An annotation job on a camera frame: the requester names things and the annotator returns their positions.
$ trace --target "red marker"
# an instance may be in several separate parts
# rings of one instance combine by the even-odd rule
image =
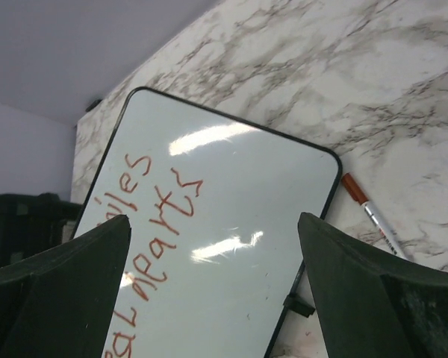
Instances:
[[[385,219],[383,219],[382,214],[377,210],[375,205],[370,200],[368,200],[368,197],[358,186],[357,182],[350,175],[350,173],[346,173],[342,177],[342,184],[343,186],[345,186],[345,189],[347,192],[349,192],[350,196],[352,196],[353,200],[357,201],[361,205],[361,207],[364,208],[365,212],[370,217],[370,220],[372,220],[372,223],[379,229],[380,233],[383,235],[383,238],[385,239],[385,242],[387,243],[391,252],[394,255],[401,257],[402,259],[408,260],[408,257],[399,246],[396,231],[387,223]]]

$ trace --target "ceiling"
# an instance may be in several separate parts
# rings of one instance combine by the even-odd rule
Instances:
[[[0,0],[0,102],[74,125],[217,0]]]

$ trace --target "marble surface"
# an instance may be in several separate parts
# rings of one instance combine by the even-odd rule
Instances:
[[[73,201],[143,85],[333,149],[405,252],[448,271],[448,0],[225,0],[80,120]],[[327,220],[385,249],[342,189]],[[317,315],[290,314],[273,356],[327,357]]]

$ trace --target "red handwriting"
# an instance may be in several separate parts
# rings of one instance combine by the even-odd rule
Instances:
[[[125,155],[125,162],[126,164],[128,164],[128,167],[130,169],[134,169],[135,166],[137,166],[139,163],[141,163],[143,160],[146,160],[147,164],[146,164],[146,170],[144,171],[144,173],[142,173],[142,176],[146,176],[149,173],[149,170],[151,169],[151,157],[148,157],[147,155],[144,157],[139,158],[138,160],[136,160],[134,163],[130,163],[129,162],[129,154]]]
[[[98,205],[106,207],[106,219],[111,219],[114,216],[126,213],[126,211],[129,210],[139,212],[137,205],[130,200],[129,195],[134,195],[134,192],[140,185],[140,182],[137,180],[137,178],[147,176],[147,174],[151,170],[152,158],[148,156],[142,156],[133,161],[132,159],[130,159],[130,155],[126,154],[124,159],[129,170],[127,172],[123,172],[118,180],[121,195],[117,195],[112,192],[105,192],[103,196],[108,200],[108,202],[105,202],[105,200],[98,197],[93,198],[93,200]],[[133,169],[139,170],[139,175],[134,173]],[[179,189],[194,187],[194,196],[196,198],[199,197],[199,190],[204,183],[203,180],[183,182],[181,180],[179,172],[176,169],[171,168],[171,172],[175,175],[176,183]],[[186,217],[193,217],[195,214],[193,201],[188,195],[185,195],[184,193],[174,193],[170,190],[166,195],[163,195],[158,185],[154,185],[154,188],[156,196],[158,197],[158,202],[155,203],[154,206],[158,209],[159,215],[158,219],[149,219],[149,222],[158,224],[161,227],[166,228],[167,231],[173,233],[176,236],[180,235],[180,232],[177,230],[177,228],[174,225],[172,226],[164,218],[165,213],[168,213],[167,210],[172,210]],[[132,260],[133,267],[136,270],[136,275],[130,272],[124,273],[124,278],[131,284],[131,289],[133,290],[133,292],[144,302],[149,301],[150,292],[152,292],[153,290],[157,291],[158,285],[168,280],[167,273],[164,271],[162,271],[160,274],[151,273],[153,263],[156,260],[159,260],[166,250],[175,250],[177,248],[177,245],[168,243],[157,237],[155,237],[151,241],[148,241],[147,243],[149,247],[149,253],[139,253]],[[128,329],[137,329],[139,307],[138,309],[129,307],[129,309],[131,311],[131,314],[123,314],[114,310],[113,315],[125,322],[128,325]],[[132,344],[135,339],[136,334],[130,334],[122,331],[114,332],[111,349],[105,349],[105,358],[131,358]]]
[[[131,320],[129,318],[126,318],[124,315],[122,315],[121,313],[118,313],[116,310],[113,311],[113,313],[115,315],[117,315],[118,317],[120,317],[124,322],[128,323],[129,325],[131,325],[132,327],[136,327],[136,316],[137,316],[137,311],[134,307],[131,307],[131,311],[133,311],[133,317],[131,318]]]
[[[176,181],[178,182],[178,185],[181,188],[184,188],[185,186],[190,186],[190,185],[196,185],[196,198],[199,196],[199,189],[201,188],[202,183],[204,183],[203,180],[198,180],[198,181],[190,181],[189,183],[181,183],[181,178],[179,177],[179,172],[174,169],[171,168],[171,172],[173,172],[176,176]]]
[[[159,254],[156,254],[155,246],[153,246],[153,245],[155,245],[155,246],[157,245],[159,247],[159,249],[160,249]],[[154,257],[156,257],[157,259],[159,259],[161,257],[161,255],[163,254],[164,248],[175,249],[176,245],[170,245],[162,240],[159,240],[157,237],[155,237],[155,239],[149,243],[149,250],[151,250],[152,255]]]
[[[121,332],[118,333],[113,333],[114,335],[114,340],[113,340],[113,352],[118,356],[118,357],[124,357],[125,354],[126,358],[131,358],[131,343],[134,341],[134,339],[136,338],[136,336],[128,336],[126,334],[123,334]],[[126,346],[125,349],[121,352],[118,353],[118,341],[119,340],[126,340]]]
[[[149,297],[144,292],[140,283],[145,283],[146,285],[151,286],[153,289],[155,289],[155,291],[158,290],[158,288],[153,282],[144,280],[141,277],[135,277],[132,274],[129,274],[129,272],[125,272],[125,276],[131,281],[131,288],[133,289],[133,291],[135,291],[138,294],[138,296],[140,296],[144,301],[149,301]]]
[[[131,175],[129,173],[122,173],[119,179],[119,187],[123,192],[132,193],[137,188],[137,183],[134,183],[133,187],[129,189],[128,185],[131,182]]]
[[[138,266],[137,261],[139,259],[142,259],[146,262],[146,267],[145,268],[141,268]],[[133,259],[133,265],[134,268],[141,274],[144,274],[147,278],[153,280],[153,281],[157,281],[157,282],[164,282],[165,280],[167,280],[167,275],[165,272],[163,272],[163,278],[157,278],[156,276],[153,276],[152,274],[148,273],[149,269],[151,268],[151,261],[149,261],[149,259],[143,255],[143,254],[138,254],[134,259]]]

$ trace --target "whiteboard frame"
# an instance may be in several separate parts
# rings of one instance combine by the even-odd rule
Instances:
[[[136,87],[135,89],[130,91],[130,93],[126,97],[125,103],[122,106],[121,111],[119,112],[118,119],[116,121],[116,124],[113,127],[113,132],[111,133],[110,139],[109,139],[109,141],[108,141],[108,143],[106,145],[105,152],[103,153],[102,158],[99,161],[98,169],[96,170],[95,176],[93,177],[93,181],[92,181],[91,186],[90,186],[90,189],[88,190],[87,197],[84,200],[83,207],[81,208],[81,211],[80,211],[80,213],[78,215],[78,218],[76,220],[76,224],[75,224],[75,227],[73,229],[72,238],[75,237],[76,230],[78,229],[78,226],[80,224],[81,217],[84,214],[84,209],[86,208],[88,202],[90,201],[91,193],[93,192],[93,189],[95,187],[96,181],[98,180],[99,173],[101,172],[103,164],[105,163],[106,156],[108,155],[108,152],[110,151],[110,148],[111,148],[111,146],[113,144],[114,137],[116,135],[116,132],[118,131],[119,125],[121,124],[121,121],[122,121],[122,118],[123,118],[123,116],[125,114],[126,108],[128,107],[128,103],[131,100],[131,97],[135,93],[137,93],[139,91],[154,92],[154,93],[156,93],[158,95],[163,95],[163,96],[165,96],[167,98],[170,98],[170,99],[173,99],[175,101],[180,101],[182,103],[189,104],[189,105],[194,106],[194,107],[198,107],[201,110],[206,110],[208,112],[217,114],[219,116],[226,117],[227,119],[230,119],[232,121],[252,126],[254,128],[266,131],[268,133],[272,133],[272,134],[274,134],[276,136],[280,136],[280,137],[285,138],[285,139],[293,140],[294,142],[298,142],[300,144],[303,144],[303,145],[306,145],[306,146],[318,149],[320,151],[324,151],[327,154],[332,155],[333,158],[335,159],[335,161],[337,162],[338,170],[337,170],[337,175],[336,175],[336,177],[334,179],[334,183],[332,184],[332,187],[330,189],[329,196],[327,197],[326,203],[323,206],[322,212],[321,212],[321,214],[319,216],[321,219],[324,219],[326,217],[326,214],[327,214],[327,212],[329,211],[329,208],[330,208],[330,203],[332,202],[332,199],[335,196],[335,192],[337,191],[338,184],[340,183],[340,178],[342,177],[342,174],[343,174],[342,161],[340,160],[339,156],[337,156],[336,153],[333,152],[331,149],[322,147],[321,145],[317,145],[317,144],[314,144],[312,142],[308,142],[306,140],[297,138],[295,136],[291,136],[289,134],[285,134],[285,133],[276,131],[276,130],[274,130],[272,128],[264,127],[263,125],[259,125],[257,123],[253,123],[253,122],[247,121],[245,119],[242,119],[242,118],[239,118],[239,117],[236,117],[236,116],[224,113],[224,112],[220,112],[218,110],[215,110],[215,109],[212,109],[212,108],[209,108],[209,107],[206,107],[206,106],[203,106],[203,105],[191,102],[191,101],[188,101],[186,99],[179,98],[179,97],[176,97],[174,95],[170,95],[168,93],[158,91],[156,89],[152,89],[151,87],[142,86],[142,87]],[[300,283],[300,280],[301,280],[302,275],[304,273],[304,270],[305,270],[305,263],[304,263],[304,261],[302,261],[302,263],[300,264],[299,270],[298,270],[298,272],[296,274],[296,278],[294,279],[292,287],[290,288],[289,295],[294,295],[294,294],[297,293],[297,288],[299,286],[299,283]],[[282,328],[282,325],[284,324],[285,317],[287,316],[287,313],[288,313],[289,310],[290,309],[288,307],[284,306],[284,302],[282,302],[282,312],[281,312],[281,315],[280,315],[280,317],[279,317],[279,319],[278,319],[278,321],[276,323],[276,328],[274,329],[274,333],[272,334],[272,337],[270,338],[269,344],[268,344],[267,349],[266,349],[266,353],[264,354],[263,358],[269,358],[270,357],[270,354],[272,353],[272,350],[274,348],[274,344],[276,343],[277,337],[278,337],[279,332],[280,332],[280,330]]]

